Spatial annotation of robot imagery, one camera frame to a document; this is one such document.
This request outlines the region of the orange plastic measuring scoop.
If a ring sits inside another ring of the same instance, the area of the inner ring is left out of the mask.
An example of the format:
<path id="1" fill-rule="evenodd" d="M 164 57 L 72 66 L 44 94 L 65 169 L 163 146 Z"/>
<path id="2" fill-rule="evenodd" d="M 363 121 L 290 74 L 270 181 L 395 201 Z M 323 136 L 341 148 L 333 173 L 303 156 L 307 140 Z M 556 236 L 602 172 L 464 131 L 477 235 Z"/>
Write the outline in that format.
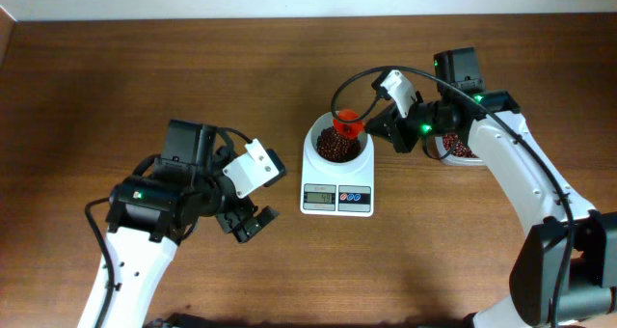
<path id="1" fill-rule="evenodd" d="M 351 109 L 337 111 L 333 126 L 339 135 L 351 140 L 357 139 L 364 131 L 360 115 Z"/>

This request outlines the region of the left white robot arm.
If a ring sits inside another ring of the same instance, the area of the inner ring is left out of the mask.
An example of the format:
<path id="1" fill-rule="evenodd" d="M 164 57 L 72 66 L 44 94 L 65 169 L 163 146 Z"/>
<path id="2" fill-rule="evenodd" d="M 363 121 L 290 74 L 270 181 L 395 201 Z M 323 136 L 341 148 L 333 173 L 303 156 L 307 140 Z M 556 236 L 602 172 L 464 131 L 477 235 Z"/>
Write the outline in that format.
<path id="1" fill-rule="evenodd" d="M 250 195 L 285 176 L 286 169 L 257 139 L 238 154 L 234 129 L 171 120 L 159 154 L 141 161 L 104 203 L 107 230 L 85 215 L 101 252 L 81 327 L 140 327 L 177 248 L 202 217 L 246 243 L 278 215 Z"/>

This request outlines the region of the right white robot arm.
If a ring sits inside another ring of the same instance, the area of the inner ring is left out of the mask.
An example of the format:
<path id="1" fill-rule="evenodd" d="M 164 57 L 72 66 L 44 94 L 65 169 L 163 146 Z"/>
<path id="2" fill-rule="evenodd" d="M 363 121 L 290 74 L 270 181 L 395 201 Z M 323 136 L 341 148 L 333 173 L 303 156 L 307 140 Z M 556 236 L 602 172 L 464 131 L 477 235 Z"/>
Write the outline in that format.
<path id="1" fill-rule="evenodd" d="M 435 54 L 440 100 L 425 102 L 409 68 L 376 68 L 372 87 L 390 105 L 366 131 L 409 152 L 419 140 L 454 133 L 495 177 L 515 209 L 525 242 L 500 302 L 468 327 L 568 327 L 616 311 L 616 216 L 600 213 L 540 149 L 505 90 L 489 91 L 473 48 Z"/>

